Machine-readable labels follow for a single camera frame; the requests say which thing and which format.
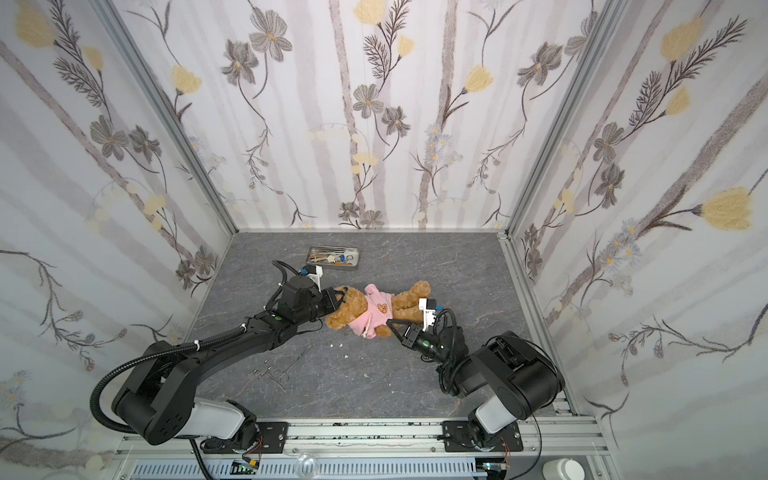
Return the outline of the brown teddy bear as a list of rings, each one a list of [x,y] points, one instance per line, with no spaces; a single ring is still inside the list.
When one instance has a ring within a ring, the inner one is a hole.
[[[356,314],[365,309],[364,290],[359,291],[351,286],[340,286],[335,289],[345,290],[344,302],[338,311],[326,317],[325,324],[332,330],[350,329],[348,324],[353,321]],[[426,281],[416,282],[409,290],[393,295],[392,319],[422,324],[422,312],[418,307],[419,299],[429,298],[430,295],[431,286]]]

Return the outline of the pink teddy hoodie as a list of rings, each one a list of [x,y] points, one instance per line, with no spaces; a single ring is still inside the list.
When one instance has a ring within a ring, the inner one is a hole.
[[[392,335],[387,321],[393,318],[393,295],[380,291],[374,284],[364,289],[365,309],[348,324],[355,335],[364,339],[386,338]]]

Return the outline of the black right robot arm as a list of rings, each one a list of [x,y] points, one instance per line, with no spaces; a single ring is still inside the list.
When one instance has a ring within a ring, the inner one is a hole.
[[[388,320],[387,327],[402,346],[436,365],[444,394],[464,398],[483,387],[491,389],[492,395],[465,420],[441,424],[438,439],[447,452],[521,451],[517,423],[551,405],[565,387],[548,354],[512,331],[491,337],[471,352],[450,309],[437,311],[427,327],[401,319]]]

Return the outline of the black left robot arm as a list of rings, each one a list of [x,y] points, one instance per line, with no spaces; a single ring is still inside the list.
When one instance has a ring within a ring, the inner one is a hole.
[[[198,462],[207,450],[248,454],[261,448],[264,437],[254,413],[236,401],[206,400],[198,396],[198,386],[302,334],[302,325],[336,312],[345,296],[341,289],[320,288],[309,267],[273,264],[281,280],[262,311],[218,335],[178,345],[157,341],[116,367],[91,393],[94,420],[118,433],[137,434],[150,445],[186,439]]]

